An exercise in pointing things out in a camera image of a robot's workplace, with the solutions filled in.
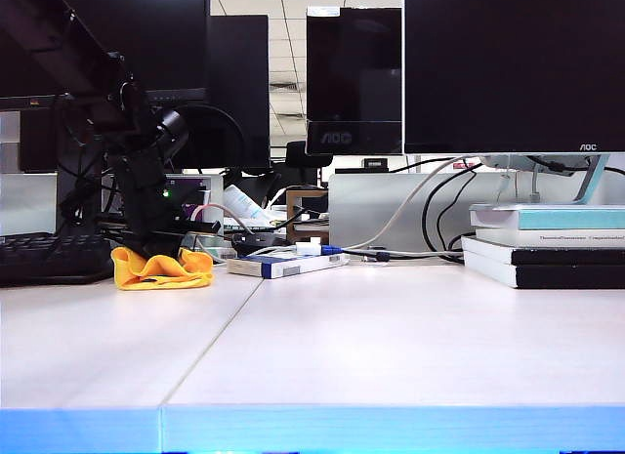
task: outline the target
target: ceiling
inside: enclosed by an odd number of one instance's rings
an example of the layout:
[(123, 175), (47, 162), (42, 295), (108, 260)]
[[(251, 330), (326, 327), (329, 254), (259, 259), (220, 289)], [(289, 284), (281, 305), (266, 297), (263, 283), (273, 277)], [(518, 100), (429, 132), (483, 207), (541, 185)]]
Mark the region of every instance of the ceiling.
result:
[(271, 146), (306, 137), (308, 7), (400, 7), (401, 0), (211, 0), (211, 15), (270, 18)]

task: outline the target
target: white book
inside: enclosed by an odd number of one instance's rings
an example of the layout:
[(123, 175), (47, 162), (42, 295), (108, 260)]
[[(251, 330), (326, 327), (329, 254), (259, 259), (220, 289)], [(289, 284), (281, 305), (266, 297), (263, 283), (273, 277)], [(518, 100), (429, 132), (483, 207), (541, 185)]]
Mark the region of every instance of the white book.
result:
[(504, 285), (517, 288), (517, 268), (515, 266), (503, 264), (469, 251), (465, 251), (463, 258), (466, 268), (475, 270), (482, 275), (486, 275), (503, 283)]
[(625, 247), (625, 229), (508, 229), (480, 227), (476, 238), (517, 247)]
[(346, 254), (330, 256), (276, 257), (247, 256), (228, 259), (226, 267), (229, 273), (261, 276), (262, 278), (282, 278), (308, 271), (344, 266), (350, 261)]

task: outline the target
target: ceiling light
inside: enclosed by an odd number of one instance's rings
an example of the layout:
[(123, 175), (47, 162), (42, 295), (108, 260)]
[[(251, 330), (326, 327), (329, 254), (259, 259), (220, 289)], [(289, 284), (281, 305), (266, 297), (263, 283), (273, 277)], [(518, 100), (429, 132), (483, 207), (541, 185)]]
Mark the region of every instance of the ceiling light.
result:
[(308, 7), (306, 14), (309, 17), (340, 17), (339, 7)]

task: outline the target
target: desk surface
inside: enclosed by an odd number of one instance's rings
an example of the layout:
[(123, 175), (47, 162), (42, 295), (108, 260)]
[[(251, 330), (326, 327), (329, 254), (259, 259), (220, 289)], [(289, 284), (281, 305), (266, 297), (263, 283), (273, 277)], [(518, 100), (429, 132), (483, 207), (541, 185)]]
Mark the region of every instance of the desk surface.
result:
[(130, 417), (149, 426), (134, 452), (624, 447), (623, 291), (513, 290), (448, 265), (260, 283), (2, 290), (2, 406)]

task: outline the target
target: black book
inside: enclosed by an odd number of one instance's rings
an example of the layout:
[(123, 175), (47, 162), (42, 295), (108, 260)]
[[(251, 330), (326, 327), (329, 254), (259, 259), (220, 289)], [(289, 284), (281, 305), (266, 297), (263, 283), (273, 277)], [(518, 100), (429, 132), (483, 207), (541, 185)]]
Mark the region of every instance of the black book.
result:
[(622, 248), (519, 247), (472, 237), (462, 238), (462, 248), (465, 252), (513, 266), (625, 266), (625, 249)]
[(622, 289), (625, 266), (584, 265), (512, 265), (465, 251), (465, 267), (494, 278), (508, 286), (522, 289)]

